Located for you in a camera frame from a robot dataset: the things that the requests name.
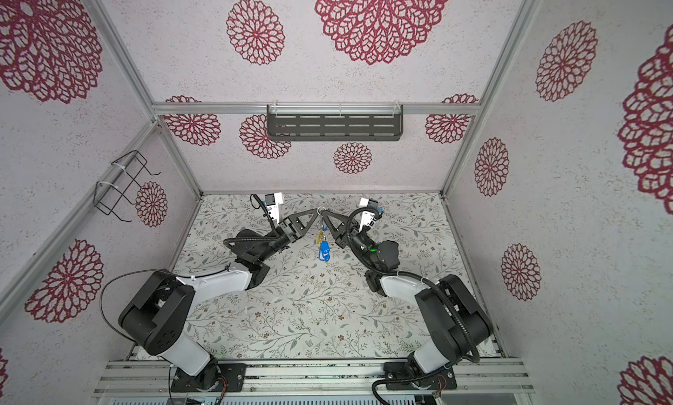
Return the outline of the keyring bunch with blue tags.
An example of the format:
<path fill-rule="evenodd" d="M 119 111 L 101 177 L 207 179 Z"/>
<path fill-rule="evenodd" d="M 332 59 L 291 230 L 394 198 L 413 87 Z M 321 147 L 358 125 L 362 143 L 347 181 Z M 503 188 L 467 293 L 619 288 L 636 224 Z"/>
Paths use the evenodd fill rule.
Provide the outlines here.
<path fill-rule="evenodd" d="M 329 262 L 331 260 L 331 248 L 329 247 L 329 242 L 327 240 L 327 233 L 329 228 L 322 217 L 322 211 L 317 211 L 319 222 L 318 222 L 318 234 L 317 234 L 317 259 L 322 262 Z"/>

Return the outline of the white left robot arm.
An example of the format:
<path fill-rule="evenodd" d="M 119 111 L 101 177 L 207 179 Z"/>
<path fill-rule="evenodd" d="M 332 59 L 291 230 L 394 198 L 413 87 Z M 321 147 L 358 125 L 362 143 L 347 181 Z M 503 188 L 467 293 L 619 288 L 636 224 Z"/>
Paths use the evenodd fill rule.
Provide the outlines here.
<path fill-rule="evenodd" d="M 121 312 L 119 325 L 146 352 L 173 364 L 190 389 L 217 389 L 224 381 L 218 359 L 185 329 L 189 315 L 201 303 L 258 287 L 270 270 L 266 260 L 303 238 L 318 217 L 318 210 L 306 210 L 282 219 L 266 235 L 243 230 L 226 238 L 224 245 L 235 254 L 235 266 L 212 275 L 182 277 L 166 269 L 153 271 Z"/>

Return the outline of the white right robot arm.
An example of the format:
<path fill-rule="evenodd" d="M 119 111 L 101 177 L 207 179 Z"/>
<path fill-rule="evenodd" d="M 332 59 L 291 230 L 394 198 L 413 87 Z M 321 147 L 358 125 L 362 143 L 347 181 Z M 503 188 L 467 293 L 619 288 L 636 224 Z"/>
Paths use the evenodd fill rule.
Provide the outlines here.
<path fill-rule="evenodd" d="M 384 366 L 384 380 L 373 383 L 373 392 L 381 385 L 387 389 L 453 389 L 453 367 L 467 361 L 478 364 L 478 346 L 494 334 L 492 322 L 465 283 L 457 275 L 446 275 L 433 282 L 400 269 L 400 246 L 392 240 L 377 242 L 370 238 L 369 224 L 356 217 L 380 218 L 373 207 L 360 207 L 350 215 L 329 210 L 320 212 L 322 225 L 336 243 L 349 248 L 366 268 L 365 278 L 373 293 L 405 301 L 419 310 L 429 340 L 408 356 L 405 363 Z"/>

